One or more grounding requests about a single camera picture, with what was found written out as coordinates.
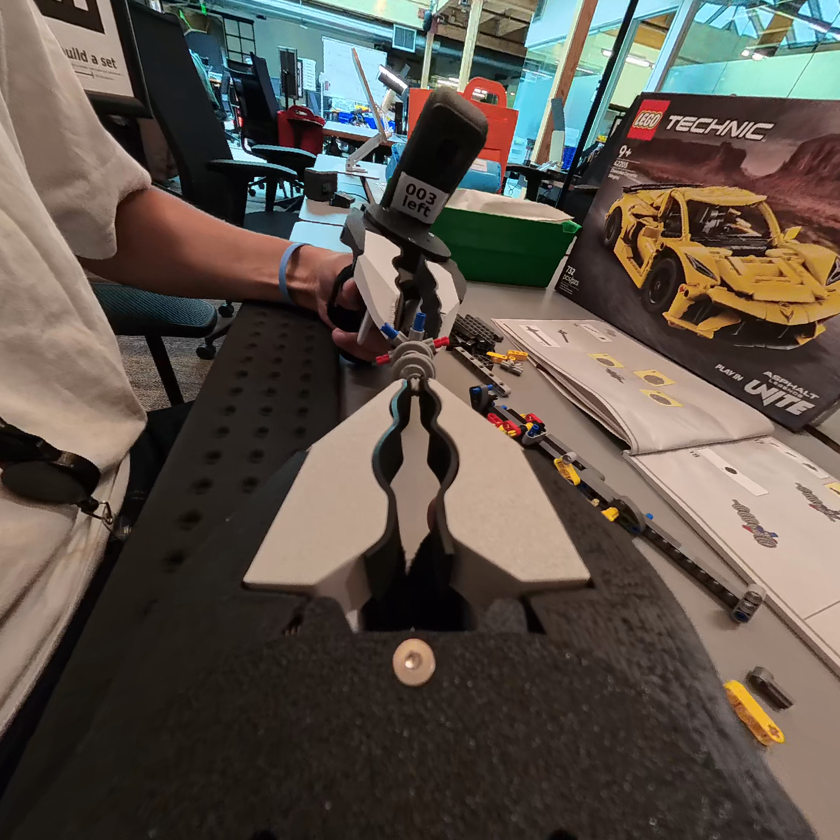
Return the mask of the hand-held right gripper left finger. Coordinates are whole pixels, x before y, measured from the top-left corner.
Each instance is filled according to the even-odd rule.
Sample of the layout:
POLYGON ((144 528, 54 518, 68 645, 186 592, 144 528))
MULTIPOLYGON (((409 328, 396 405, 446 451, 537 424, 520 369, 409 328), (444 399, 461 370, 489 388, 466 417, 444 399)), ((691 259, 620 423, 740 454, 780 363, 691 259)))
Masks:
POLYGON ((412 401, 408 381, 394 381, 309 448, 246 588, 328 597, 356 633, 383 629, 382 599, 406 569, 392 483, 412 401))

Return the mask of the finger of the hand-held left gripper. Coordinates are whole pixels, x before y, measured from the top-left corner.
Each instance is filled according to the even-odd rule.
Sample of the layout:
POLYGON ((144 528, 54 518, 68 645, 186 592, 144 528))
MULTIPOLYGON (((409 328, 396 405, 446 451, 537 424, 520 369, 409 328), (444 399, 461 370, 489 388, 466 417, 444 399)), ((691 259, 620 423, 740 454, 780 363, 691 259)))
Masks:
POLYGON ((358 332, 360 342, 373 331, 384 336, 391 346, 407 341, 395 327, 402 299, 395 262, 402 257, 403 249, 398 244, 373 231, 365 232, 363 250, 354 265, 354 283, 365 307, 358 332))
POLYGON ((426 337, 446 338, 455 324, 460 305, 452 274, 443 265, 422 259, 418 268, 418 290, 426 337))

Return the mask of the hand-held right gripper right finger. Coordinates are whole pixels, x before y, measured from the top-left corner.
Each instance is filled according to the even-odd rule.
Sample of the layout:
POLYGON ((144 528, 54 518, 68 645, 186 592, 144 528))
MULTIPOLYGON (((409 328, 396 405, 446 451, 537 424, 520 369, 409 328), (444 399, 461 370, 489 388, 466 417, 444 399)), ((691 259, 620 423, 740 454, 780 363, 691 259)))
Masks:
POLYGON ((520 445, 437 381, 418 400, 439 489, 416 555, 416 626, 459 631, 495 602, 590 585, 520 445))

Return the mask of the grey lego gear shaft assembly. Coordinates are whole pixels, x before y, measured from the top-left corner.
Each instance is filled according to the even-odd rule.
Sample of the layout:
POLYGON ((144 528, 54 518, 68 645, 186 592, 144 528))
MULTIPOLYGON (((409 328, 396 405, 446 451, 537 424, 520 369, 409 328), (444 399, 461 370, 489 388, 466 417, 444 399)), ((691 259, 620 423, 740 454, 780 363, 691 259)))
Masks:
POLYGON ((390 323, 380 327, 391 348, 375 361, 378 365, 390 364, 393 380, 405 380, 413 395, 419 395, 428 380, 436 378, 436 353, 449 346, 447 335, 442 338, 426 336, 426 317, 417 311, 408 333, 396 330, 390 323))

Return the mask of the long dark lego chassis assembly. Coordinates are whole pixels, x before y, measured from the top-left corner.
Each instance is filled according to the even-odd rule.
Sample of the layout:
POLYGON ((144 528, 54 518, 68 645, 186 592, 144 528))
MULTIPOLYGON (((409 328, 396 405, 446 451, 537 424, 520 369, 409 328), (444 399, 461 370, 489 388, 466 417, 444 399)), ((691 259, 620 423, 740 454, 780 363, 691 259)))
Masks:
POLYGON ((662 553, 723 604, 733 622, 746 624, 753 619, 765 604, 766 594, 761 586, 750 583, 743 592, 734 591, 690 557, 679 542, 657 525, 651 514, 643 513, 634 502, 617 495, 606 484, 604 475, 552 435, 539 416, 520 414, 501 402, 501 397, 500 385, 469 388, 469 403, 474 410, 522 448, 540 453, 550 461, 554 471, 575 487, 606 520, 662 553))

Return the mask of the person's left forearm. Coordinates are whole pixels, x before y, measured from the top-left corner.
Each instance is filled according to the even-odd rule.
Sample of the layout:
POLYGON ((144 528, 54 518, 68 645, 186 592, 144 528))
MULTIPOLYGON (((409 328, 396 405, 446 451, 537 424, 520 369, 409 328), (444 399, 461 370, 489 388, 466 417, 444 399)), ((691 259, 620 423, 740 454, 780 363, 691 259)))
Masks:
MULTIPOLYGON (((113 256, 78 258, 98 277, 179 298, 281 301, 285 239, 228 224, 153 187, 121 201, 114 229, 113 256)), ((300 306, 316 311, 312 286, 300 306)))

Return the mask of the yellow car lego set box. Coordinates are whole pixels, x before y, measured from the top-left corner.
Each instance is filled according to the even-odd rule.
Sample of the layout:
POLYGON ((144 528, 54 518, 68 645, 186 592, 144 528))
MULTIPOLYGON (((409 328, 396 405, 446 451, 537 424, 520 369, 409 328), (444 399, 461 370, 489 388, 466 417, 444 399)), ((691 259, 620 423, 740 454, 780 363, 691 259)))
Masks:
POLYGON ((644 92, 559 294, 791 430, 838 408, 837 100, 644 92))

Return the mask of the orange tote bag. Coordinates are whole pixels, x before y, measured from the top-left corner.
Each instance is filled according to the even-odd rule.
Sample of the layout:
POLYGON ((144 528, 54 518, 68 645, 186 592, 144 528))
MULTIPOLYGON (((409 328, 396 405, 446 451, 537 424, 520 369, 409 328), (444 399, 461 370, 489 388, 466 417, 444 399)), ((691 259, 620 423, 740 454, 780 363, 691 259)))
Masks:
POLYGON ((467 82, 465 90, 460 95, 472 101, 488 121, 485 145, 477 158, 498 161, 504 176, 517 125, 518 111, 508 108, 507 92, 499 82, 494 80, 483 77, 473 78, 467 82))

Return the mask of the green plastic bin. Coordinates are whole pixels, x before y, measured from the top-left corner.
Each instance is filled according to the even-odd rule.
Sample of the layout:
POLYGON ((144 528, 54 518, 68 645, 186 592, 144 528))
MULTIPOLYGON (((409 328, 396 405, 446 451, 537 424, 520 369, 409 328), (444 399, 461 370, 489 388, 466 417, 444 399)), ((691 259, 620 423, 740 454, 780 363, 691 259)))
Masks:
POLYGON ((447 207, 432 226, 467 281, 546 288, 581 226, 447 207))

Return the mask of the red office chair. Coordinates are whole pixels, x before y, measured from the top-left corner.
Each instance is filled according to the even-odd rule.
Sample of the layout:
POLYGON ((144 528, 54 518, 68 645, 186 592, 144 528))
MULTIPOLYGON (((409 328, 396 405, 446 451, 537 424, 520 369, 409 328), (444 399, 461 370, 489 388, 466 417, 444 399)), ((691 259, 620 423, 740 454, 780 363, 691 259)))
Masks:
POLYGON ((293 105, 278 111, 276 119, 277 145, 300 149, 315 155, 322 153, 323 128, 326 122, 310 108, 293 105))

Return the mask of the open instruction booklet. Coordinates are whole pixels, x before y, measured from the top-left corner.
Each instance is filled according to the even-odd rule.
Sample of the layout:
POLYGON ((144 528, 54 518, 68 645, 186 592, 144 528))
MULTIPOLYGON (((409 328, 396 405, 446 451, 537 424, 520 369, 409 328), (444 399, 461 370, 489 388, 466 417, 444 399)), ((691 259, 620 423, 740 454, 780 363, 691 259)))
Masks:
POLYGON ((609 324, 493 322, 837 673, 838 477, 757 410, 609 324))

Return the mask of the black office chair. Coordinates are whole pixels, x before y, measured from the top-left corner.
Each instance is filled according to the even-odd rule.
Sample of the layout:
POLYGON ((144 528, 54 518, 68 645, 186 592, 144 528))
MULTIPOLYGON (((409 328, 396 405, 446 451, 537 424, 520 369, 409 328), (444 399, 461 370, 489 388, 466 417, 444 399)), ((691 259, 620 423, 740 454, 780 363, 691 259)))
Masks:
POLYGON ((271 85, 266 61, 250 53, 250 70, 234 72, 230 66, 238 105, 239 134, 246 152, 262 161, 292 171, 294 177, 284 183, 302 190, 305 171, 316 155, 302 149, 296 130, 287 125, 271 85))
POLYGON ((243 226, 253 181, 293 183, 297 174, 262 159, 234 159, 176 18, 135 2, 129 12, 151 110, 174 158, 183 199, 243 226))

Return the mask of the teal mesh office chair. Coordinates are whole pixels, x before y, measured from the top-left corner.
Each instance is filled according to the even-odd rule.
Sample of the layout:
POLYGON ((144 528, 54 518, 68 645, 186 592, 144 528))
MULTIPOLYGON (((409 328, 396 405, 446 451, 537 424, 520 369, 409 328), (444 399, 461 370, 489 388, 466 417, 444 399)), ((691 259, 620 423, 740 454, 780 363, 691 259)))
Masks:
POLYGON ((235 315, 233 302, 217 310, 206 301, 171 297, 109 282, 92 282, 112 330, 122 337, 142 337, 172 406, 184 403, 179 383, 165 349, 165 338, 203 339, 196 355, 211 361, 215 342, 226 335, 235 315))

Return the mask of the white sign with black pattern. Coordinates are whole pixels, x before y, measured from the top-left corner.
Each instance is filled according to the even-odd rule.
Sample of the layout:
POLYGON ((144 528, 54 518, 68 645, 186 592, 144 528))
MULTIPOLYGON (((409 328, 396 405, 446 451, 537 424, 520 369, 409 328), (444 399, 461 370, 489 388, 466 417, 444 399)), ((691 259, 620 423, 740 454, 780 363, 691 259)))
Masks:
POLYGON ((91 95, 136 98, 136 49, 125 2, 36 1, 39 12, 91 95))

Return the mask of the black metal post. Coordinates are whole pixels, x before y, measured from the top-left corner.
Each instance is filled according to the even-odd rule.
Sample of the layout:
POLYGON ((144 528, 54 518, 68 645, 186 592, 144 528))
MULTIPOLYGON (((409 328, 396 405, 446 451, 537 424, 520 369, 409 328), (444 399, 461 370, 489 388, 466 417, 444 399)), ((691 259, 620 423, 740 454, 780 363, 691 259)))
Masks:
POLYGON ((586 151, 587 148, 590 147, 590 145, 592 145, 590 141, 593 140, 593 138, 595 137, 595 129, 597 128, 597 124, 600 122, 603 112, 606 109, 606 100, 608 99, 608 95, 610 95, 613 92, 615 86, 614 77, 616 76, 616 64, 619 62, 620 59, 625 58, 625 42, 627 40, 627 34, 637 10, 637 5, 638 1, 628 2, 622 23, 617 31, 615 40, 612 45, 612 53, 607 59, 605 69, 602 74, 601 81, 599 83, 599 87, 596 90, 595 98, 591 105, 591 110, 587 115, 587 120, 584 123, 583 132, 581 135, 581 142, 579 143, 579 147, 576 150, 574 158, 572 160, 570 174, 567 178, 566 183, 566 186, 568 187, 574 184, 575 173, 579 168, 583 153, 586 151))

